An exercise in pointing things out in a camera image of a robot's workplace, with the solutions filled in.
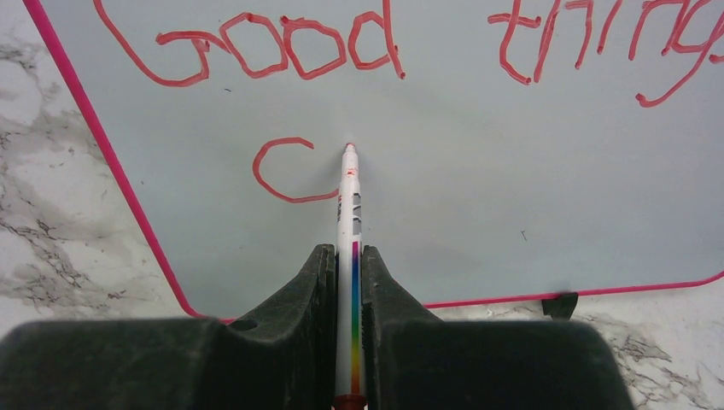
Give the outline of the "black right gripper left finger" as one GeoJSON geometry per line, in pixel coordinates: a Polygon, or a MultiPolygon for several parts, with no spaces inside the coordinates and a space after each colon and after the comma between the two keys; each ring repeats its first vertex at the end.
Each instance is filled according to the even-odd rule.
{"type": "Polygon", "coordinates": [[[328,409],[334,249],[279,291],[215,318],[35,321],[1,342],[4,409],[328,409]]]}

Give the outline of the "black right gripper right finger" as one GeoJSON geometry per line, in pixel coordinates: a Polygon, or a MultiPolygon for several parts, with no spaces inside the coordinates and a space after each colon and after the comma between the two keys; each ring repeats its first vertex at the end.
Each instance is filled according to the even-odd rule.
{"type": "Polygon", "coordinates": [[[373,409],[630,409],[607,342],[552,320],[445,321],[398,282],[377,248],[360,259],[373,409]]]}

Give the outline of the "red white marker pen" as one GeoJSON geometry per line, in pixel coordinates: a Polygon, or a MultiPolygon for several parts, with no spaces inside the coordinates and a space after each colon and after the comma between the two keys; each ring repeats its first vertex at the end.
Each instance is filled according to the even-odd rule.
{"type": "Polygon", "coordinates": [[[363,409],[367,404],[360,279],[361,225],[359,158],[355,146],[348,143],[342,154],[337,196],[334,409],[363,409]]]}

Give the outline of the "red framed whiteboard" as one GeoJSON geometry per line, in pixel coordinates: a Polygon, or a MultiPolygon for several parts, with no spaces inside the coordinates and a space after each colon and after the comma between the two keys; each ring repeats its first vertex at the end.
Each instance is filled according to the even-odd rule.
{"type": "Polygon", "coordinates": [[[29,1],[188,313],[336,239],[431,307],[723,270],[720,1],[29,1]]]}

